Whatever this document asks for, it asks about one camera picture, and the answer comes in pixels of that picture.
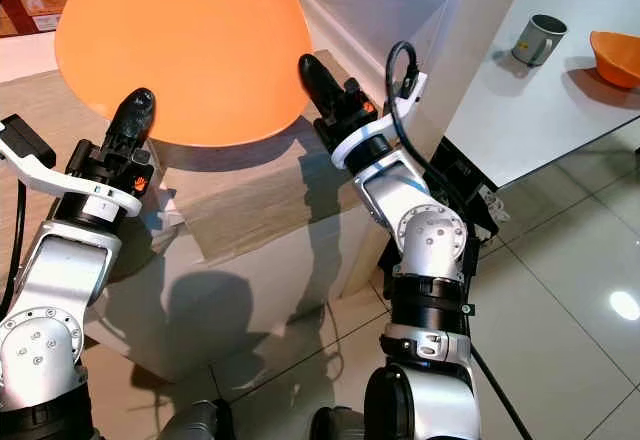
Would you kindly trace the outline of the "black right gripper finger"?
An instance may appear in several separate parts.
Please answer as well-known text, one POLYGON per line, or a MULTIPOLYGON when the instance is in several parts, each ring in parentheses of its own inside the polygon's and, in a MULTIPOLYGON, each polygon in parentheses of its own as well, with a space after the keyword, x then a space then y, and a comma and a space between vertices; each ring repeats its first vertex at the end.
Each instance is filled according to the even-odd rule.
POLYGON ((297 66, 302 87, 316 110, 337 110, 344 96, 344 89, 319 57, 312 53, 303 53, 297 66))

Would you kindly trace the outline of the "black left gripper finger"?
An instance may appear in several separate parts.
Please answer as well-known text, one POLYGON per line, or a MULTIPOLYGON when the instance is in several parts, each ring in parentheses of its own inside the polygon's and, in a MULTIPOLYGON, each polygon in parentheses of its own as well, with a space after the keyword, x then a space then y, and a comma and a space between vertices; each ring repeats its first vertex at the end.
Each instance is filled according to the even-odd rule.
POLYGON ((116 108, 105 133, 105 148, 134 151, 148 139, 155 120, 156 96, 151 89, 137 88, 116 108))

